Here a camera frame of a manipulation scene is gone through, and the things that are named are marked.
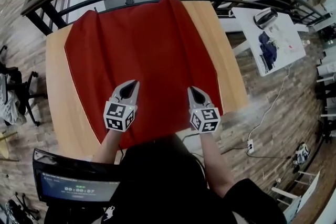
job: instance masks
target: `white electrical cord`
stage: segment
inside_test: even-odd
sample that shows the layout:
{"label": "white electrical cord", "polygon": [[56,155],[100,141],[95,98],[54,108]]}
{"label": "white electrical cord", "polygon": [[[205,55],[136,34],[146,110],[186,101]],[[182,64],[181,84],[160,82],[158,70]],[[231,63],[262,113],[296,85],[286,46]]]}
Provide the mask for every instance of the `white electrical cord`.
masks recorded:
{"label": "white electrical cord", "polygon": [[280,88],[280,91],[279,91],[277,97],[276,97],[275,100],[273,101],[271,107],[264,113],[264,116],[262,117],[261,122],[260,122],[256,127],[254,127],[254,128],[252,129],[252,131],[251,131],[250,134],[248,135],[248,140],[250,140],[252,133],[253,133],[255,130],[257,130],[257,129],[262,125],[262,123],[263,123],[263,121],[264,121],[264,119],[265,119],[266,114],[267,114],[268,112],[271,111],[271,109],[273,108],[275,102],[278,100],[278,98],[279,98],[279,96],[280,96],[280,94],[281,94],[281,91],[282,91],[282,89],[283,89],[283,87],[284,87],[283,84],[285,83],[285,79],[287,79],[287,78],[289,77],[290,68],[292,67],[292,65],[293,65],[293,63],[292,63],[292,64],[289,66],[289,68],[288,68],[288,74],[284,77],[284,80],[282,81],[282,85],[281,85],[281,88]]}

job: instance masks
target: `gray wood plank floor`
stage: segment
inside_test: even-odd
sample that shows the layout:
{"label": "gray wood plank floor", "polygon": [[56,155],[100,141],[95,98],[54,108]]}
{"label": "gray wood plank floor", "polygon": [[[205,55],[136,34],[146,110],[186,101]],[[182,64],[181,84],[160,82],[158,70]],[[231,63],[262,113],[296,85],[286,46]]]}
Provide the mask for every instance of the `gray wood plank floor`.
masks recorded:
{"label": "gray wood plank floor", "polygon": [[[0,60],[8,67],[17,66],[24,81],[32,71],[39,73],[33,79],[32,89],[46,91],[45,45],[46,38],[27,19],[19,14],[25,0],[1,0],[0,40],[8,50]],[[318,125],[322,103],[315,98],[314,85],[317,78],[316,60],[322,56],[322,44],[317,35],[303,35],[311,44],[306,47],[307,56],[295,62],[290,76],[285,80],[283,91],[273,110],[266,116],[262,126],[252,135],[256,156],[292,156],[296,147],[305,141],[316,149],[315,132]],[[234,46],[244,38],[229,35]],[[248,92],[250,104],[234,113],[225,114],[222,127],[215,137],[222,152],[232,147],[245,147],[249,132],[259,124],[262,115],[270,107],[281,87],[288,67],[269,76],[261,77],[250,51],[237,57]],[[32,171],[32,152],[34,148],[53,153],[58,152],[58,144],[51,121],[48,100],[36,99],[33,107],[36,120],[41,126],[35,127],[27,116],[22,126],[6,127],[0,120],[0,130],[17,131],[8,140],[10,157],[19,159],[18,163],[1,162],[0,202],[13,197],[14,192],[25,193],[31,204],[42,210],[46,207],[38,201]],[[270,158],[250,158],[246,150],[234,150],[224,154],[230,163],[235,178],[251,178],[267,193],[275,179],[282,177],[290,165],[290,160]],[[285,188],[295,177],[291,172],[284,177],[280,188]]]}

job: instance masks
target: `red fabric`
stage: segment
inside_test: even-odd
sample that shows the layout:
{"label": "red fabric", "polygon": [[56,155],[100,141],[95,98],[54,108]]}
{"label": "red fabric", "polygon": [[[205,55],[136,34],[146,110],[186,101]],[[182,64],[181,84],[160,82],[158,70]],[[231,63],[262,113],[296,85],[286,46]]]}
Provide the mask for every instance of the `red fabric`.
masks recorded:
{"label": "red fabric", "polygon": [[121,147],[190,127],[187,87],[204,90],[223,114],[217,74],[179,0],[98,15],[73,25],[65,51],[77,93],[100,142],[106,135],[105,102],[125,81],[140,82],[138,111]]}

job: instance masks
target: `white desk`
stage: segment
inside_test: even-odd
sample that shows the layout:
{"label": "white desk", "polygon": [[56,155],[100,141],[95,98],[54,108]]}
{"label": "white desk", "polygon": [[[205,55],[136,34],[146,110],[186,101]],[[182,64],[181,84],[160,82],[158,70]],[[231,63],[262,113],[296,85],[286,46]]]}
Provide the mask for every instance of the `white desk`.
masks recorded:
{"label": "white desk", "polygon": [[[234,48],[234,54],[238,55],[250,48],[262,77],[290,65],[306,55],[300,36],[288,14],[279,13],[277,20],[270,28],[261,30],[253,21],[254,15],[260,12],[260,10],[233,8],[232,12],[241,24],[241,28],[246,37],[245,42]],[[265,31],[270,38],[274,39],[276,41],[276,46],[279,47],[274,67],[267,73],[265,65],[260,57],[263,53],[260,48],[259,36],[263,31]]]}

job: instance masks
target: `light wood tabletop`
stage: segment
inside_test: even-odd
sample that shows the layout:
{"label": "light wood tabletop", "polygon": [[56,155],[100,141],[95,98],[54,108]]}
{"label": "light wood tabletop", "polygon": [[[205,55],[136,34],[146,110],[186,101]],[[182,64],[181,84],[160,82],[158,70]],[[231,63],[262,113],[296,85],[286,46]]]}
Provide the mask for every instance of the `light wood tabletop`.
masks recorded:
{"label": "light wood tabletop", "polygon": [[[217,71],[224,113],[244,107],[248,100],[243,79],[211,3],[188,1],[183,4]],[[93,155],[100,143],[89,124],[70,74],[64,45],[71,27],[69,25],[47,37],[47,90],[60,154],[85,158]]]}

